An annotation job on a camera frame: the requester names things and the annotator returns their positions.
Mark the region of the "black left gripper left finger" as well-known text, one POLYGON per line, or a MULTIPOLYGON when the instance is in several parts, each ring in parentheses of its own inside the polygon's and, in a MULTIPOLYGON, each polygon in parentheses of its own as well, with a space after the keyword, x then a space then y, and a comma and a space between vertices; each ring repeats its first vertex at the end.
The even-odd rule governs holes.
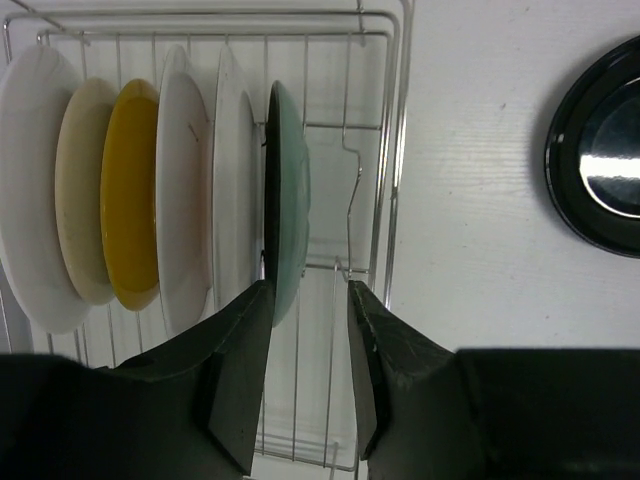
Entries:
POLYGON ((252 468, 274 291, 258 281, 213 316, 115 368, 1 359, 5 479, 239 479, 252 468))

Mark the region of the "black plate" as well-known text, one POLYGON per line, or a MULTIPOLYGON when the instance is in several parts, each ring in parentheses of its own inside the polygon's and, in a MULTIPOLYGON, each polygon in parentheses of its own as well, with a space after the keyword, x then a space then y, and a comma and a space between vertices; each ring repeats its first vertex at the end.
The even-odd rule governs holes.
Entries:
POLYGON ((544 172, 552 203, 583 240, 639 255, 639 40, 576 80, 551 121, 544 172))

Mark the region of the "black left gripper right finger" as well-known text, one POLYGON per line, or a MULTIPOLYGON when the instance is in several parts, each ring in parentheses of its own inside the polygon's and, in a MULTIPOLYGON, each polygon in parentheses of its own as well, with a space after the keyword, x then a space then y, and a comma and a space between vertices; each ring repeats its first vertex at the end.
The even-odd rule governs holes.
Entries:
POLYGON ((371 479, 635 479, 633 349, 449 351, 348 285, 359 458, 371 479))

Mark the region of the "white plate orange sunburst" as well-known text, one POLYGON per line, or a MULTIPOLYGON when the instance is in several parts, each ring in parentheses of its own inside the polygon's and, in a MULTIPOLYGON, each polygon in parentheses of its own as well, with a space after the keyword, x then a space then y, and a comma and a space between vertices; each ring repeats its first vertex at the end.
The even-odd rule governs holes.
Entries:
POLYGON ((221 310, 259 278, 260 133, 244 72, 222 47, 216 88, 212 183, 213 301, 221 310))

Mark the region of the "teal blue patterned plate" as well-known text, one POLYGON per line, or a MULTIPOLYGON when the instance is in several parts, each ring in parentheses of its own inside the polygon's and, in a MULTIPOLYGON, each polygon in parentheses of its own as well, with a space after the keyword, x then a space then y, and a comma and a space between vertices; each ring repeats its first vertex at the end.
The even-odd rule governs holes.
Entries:
POLYGON ((275 292, 273 324, 287 315, 306 265, 311 208, 310 157, 303 122, 285 87, 273 83, 266 124, 265 277, 275 292))

